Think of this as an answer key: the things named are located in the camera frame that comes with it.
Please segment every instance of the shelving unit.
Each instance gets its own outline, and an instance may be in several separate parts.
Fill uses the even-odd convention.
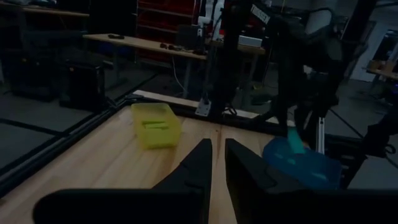
[[[197,24],[202,0],[138,0],[137,37],[173,44],[179,25]],[[169,55],[138,50],[142,59],[170,62]]]

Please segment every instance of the gray floor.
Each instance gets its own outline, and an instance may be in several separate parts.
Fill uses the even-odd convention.
[[[129,68],[121,73],[122,77],[126,77],[129,80],[128,83],[112,91],[107,91],[106,94],[110,98],[116,98],[153,73],[153,70]],[[107,71],[106,82],[111,82],[113,78],[112,71]],[[182,82],[183,77],[179,75],[178,78],[181,80],[180,82]],[[275,72],[269,72],[267,74],[265,84],[267,87],[261,91],[270,94],[277,93],[277,75]],[[363,90],[368,86],[369,83],[356,81],[349,81],[343,84],[339,89],[340,103],[338,106],[334,107],[334,110],[340,114],[340,116],[349,121],[349,123],[362,134],[366,133],[368,125],[376,123],[382,118],[382,114],[376,111],[386,110],[375,102],[353,98],[354,96],[358,96],[357,92],[359,90]],[[190,90],[193,90],[193,94],[191,94],[193,100],[197,98],[198,94],[195,94],[196,89],[200,89],[200,87],[200,77],[193,77],[190,84]],[[182,89],[177,85],[174,76],[171,74],[161,74],[150,83],[144,85],[141,89],[177,97],[180,96],[182,92]],[[241,95],[239,91],[234,100],[234,105],[239,105],[238,102],[241,101]],[[10,93],[0,96],[0,108],[0,118],[34,124],[56,131],[64,131],[90,114],[90,112],[87,111],[61,108],[57,101],[43,103],[16,97]],[[269,106],[249,106],[243,109],[264,113],[269,109]],[[328,113],[326,117],[326,132],[342,136],[357,137],[354,132],[331,113]],[[2,145],[0,147],[0,167],[49,138],[51,138],[51,136],[46,134],[1,125],[0,141]],[[391,137],[391,143],[395,147],[398,147],[398,136]],[[398,155],[390,157],[393,161],[398,163]],[[385,159],[369,157],[352,181],[350,188],[398,189],[397,177],[398,170]]]

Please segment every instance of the wooden tabletop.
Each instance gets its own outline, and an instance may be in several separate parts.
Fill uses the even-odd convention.
[[[391,78],[394,80],[398,80],[398,73],[395,72],[385,72],[382,70],[377,70],[377,69],[369,69],[369,68],[364,68],[367,72],[372,73],[373,75],[381,75],[386,78]]]
[[[210,39],[207,39],[206,44],[209,44],[209,43],[210,43]],[[214,40],[211,42],[211,44],[214,45],[215,47],[224,46],[224,42],[219,41],[219,40]],[[248,54],[257,54],[257,55],[266,54],[266,50],[263,49],[262,47],[251,47],[251,46],[242,45],[242,44],[238,44],[238,50],[240,50],[244,53],[248,53]]]
[[[182,51],[182,50],[176,51],[176,50],[160,48],[161,42],[144,40],[144,39],[135,38],[135,37],[126,37],[126,36],[124,37],[123,40],[110,39],[108,37],[108,35],[109,34],[88,34],[88,35],[84,35],[83,37],[87,38],[87,39],[91,39],[91,40],[99,40],[99,41],[109,42],[109,43],[117,44],[117,45],[131,46],[131,47],[135,47],[138,49],[152,50],[152,51],[156,51],[156,52],[178,55],[178,56],[182,56],[182,57],[206,60],[206,56],[204,56],[204,55],[197,55],[192,52]]]
[[[136,91],[135,94],[190,106],[195,104],[144,91]],[[226,186],[225,139],[233,138],[261,155],[263,147],[274,137],[179,118],[182,136],[176,148],[143,150],[137,144],[132,128],[134,121],[127,106],[4,196],[0,203],[0,223],[33,223],[34,204],[43,196],[60,189],[151,188],[171,173],[203,138],[210,138],[213,145],[209,223],[236,223]]]
[[[70,12],[63,11],[58,9],[51,9],[40,6],[20,6],[17,4],[10,4],[7,2],[0,1],[0,9],[10,9],[10,10],[22,10],[24,12],[34,12],[34,13],[42,13],[42,14],[54,14],[58,16],[76,16],[76,17],[89,17],[89,14],[80,13],[80,12]]]

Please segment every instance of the yellow plastic container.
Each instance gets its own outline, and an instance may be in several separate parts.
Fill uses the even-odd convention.
[[[181,135],[181,123],[165,103],[131,105],[134,130],[144,149],[174,147]]]

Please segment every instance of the white cable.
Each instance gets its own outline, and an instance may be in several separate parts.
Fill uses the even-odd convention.
[[[174,56],[172,57],[172,60],[173,60],[173,72],[174,72],[175,81],[177,81],[177,83],[180,85],[180,87],[182,88],[182,90],[183,90],[184,92],[187,92],[187,93],[188,93],[188,91],[184,88],[184,86],[181,85],[180,81],[179,81],[178,78],[177,78],[177,75],[175,74]]]

